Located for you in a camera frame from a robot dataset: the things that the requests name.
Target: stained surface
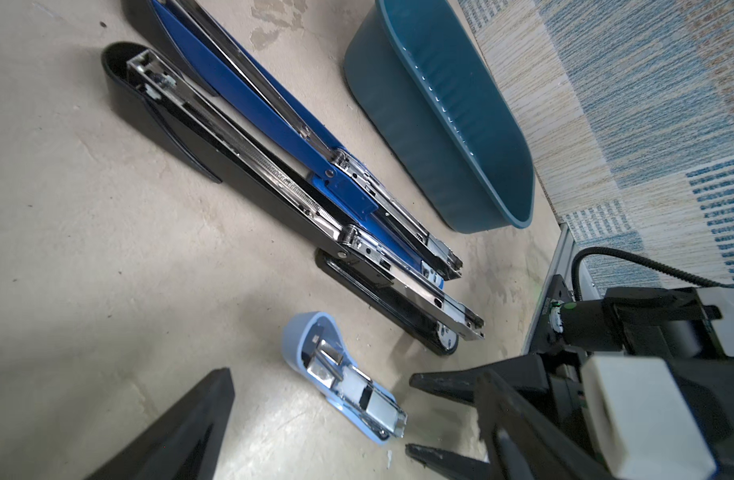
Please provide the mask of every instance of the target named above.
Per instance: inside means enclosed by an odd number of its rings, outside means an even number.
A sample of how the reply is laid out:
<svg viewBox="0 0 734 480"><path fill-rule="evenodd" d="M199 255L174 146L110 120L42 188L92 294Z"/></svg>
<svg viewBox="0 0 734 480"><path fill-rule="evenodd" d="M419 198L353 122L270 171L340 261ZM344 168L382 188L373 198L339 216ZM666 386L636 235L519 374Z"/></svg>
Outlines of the stained surface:
<svg viewBox="0 0 734 480"><path fill-rule="evenodd" d="M463 259L447 290L487 340L425 351L311 244L125 124L99 57L142 39L117 0L0 2L0 478L83 478L221 366L237 398L216 478L437 478L407 442L482 456L473 409L407 381L518 354L559 236L542 190L526 230L442 223L343 79L370 0L202 5ZM404 439L372 444L283 362L283 326L311 310L396 394Z"/></svg>

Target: teal plastic bin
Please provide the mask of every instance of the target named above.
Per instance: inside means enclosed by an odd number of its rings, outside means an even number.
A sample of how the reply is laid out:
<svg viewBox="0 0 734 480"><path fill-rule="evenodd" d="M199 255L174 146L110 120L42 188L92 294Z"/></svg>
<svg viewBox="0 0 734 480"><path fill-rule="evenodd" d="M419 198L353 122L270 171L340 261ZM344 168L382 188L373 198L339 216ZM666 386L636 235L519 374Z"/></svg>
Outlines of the teal plastic bin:
<svg viewBox="0 0 734 480"><path fill-rule="evenodd" d="M377 0L345 53L364 111L464 234L532 221L525 136L447 0Z"/></svg>

